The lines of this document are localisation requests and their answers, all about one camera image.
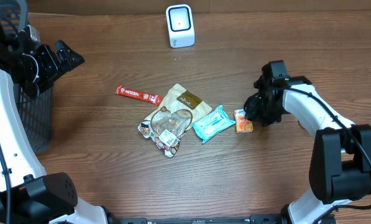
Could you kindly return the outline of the red Nescafe stick sachet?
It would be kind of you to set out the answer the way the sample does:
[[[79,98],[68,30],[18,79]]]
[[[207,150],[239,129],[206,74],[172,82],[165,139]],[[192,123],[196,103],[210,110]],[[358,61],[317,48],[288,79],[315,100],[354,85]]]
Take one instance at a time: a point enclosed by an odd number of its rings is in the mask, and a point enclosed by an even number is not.
[[[125,96],[125,97],[128,97],[128,98],[133,98],[133,99],[136,99],[136,100],[148,102],[148,103],[151,103],[151,104],[156,105],[156,106],[159,106],[161,104],[162,100],[163,100],[162,96],[154,95],[154,94],[150,94],[150,93],[146,93],[146,92],[142,92],[142,91],[128,89],[128,88],[123,87],[122,85],[119,85],[117,87],[116,94],[121,95],[121,96]]]

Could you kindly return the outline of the orange tissue pack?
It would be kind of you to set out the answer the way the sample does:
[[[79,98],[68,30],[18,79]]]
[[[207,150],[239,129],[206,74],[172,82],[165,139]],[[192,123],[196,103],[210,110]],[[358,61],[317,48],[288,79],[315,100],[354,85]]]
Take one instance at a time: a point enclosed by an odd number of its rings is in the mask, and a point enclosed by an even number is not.
[[[243,109],[234,111],[236,120],[236,133],[251,133],[254,130],[252,121],[248,120]]]

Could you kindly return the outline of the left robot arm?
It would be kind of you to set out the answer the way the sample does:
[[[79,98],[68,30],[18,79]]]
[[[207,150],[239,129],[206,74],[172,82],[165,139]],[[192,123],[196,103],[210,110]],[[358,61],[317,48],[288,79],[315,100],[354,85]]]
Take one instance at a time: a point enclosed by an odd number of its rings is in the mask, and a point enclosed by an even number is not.
[[[32,32],[26,26],[7,35],[0,21],[0,222],[109,223],[103,207],[78,196],[68,174],[46,173],[25,133],[14,85],[36,99],[84,62],[63,41],[51,49]]]

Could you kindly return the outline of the green wet wipes pack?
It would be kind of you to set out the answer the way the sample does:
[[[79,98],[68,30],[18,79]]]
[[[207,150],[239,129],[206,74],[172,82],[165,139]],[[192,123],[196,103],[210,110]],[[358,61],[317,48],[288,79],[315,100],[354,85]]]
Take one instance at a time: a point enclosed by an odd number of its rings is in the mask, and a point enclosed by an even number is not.
[[[223,106],[219,105],[210,114],[193,123],[193,129],[202,140],[202,144],[205,144],[220,132],[235,125],[235,123],[223,110]]]

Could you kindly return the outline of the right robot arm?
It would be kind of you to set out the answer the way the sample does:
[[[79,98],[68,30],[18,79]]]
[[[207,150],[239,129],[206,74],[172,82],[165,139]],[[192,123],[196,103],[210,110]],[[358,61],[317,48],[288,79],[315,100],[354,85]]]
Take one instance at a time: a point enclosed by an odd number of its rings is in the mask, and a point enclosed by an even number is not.
[[[258,91],[244,104],[248,120],[267,127],[292,114],[314,139],[310,188],[279,214],[251,215],[251,223],[335,223],[340,208],[371,209],[371,126],[340,115],[304,76],[288,74],[284,61],[262,67]]]

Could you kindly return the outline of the brown cookie bag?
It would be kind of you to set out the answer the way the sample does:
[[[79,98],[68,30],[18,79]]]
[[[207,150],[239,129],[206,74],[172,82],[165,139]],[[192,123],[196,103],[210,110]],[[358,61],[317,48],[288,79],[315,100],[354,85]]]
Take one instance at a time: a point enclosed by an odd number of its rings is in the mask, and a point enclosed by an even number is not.
[[[165,156],[172,158],[185,133],[211,111],[212,108],[200,97],[177,83],[169,89],[158,108],[140,122],[138,130]]]

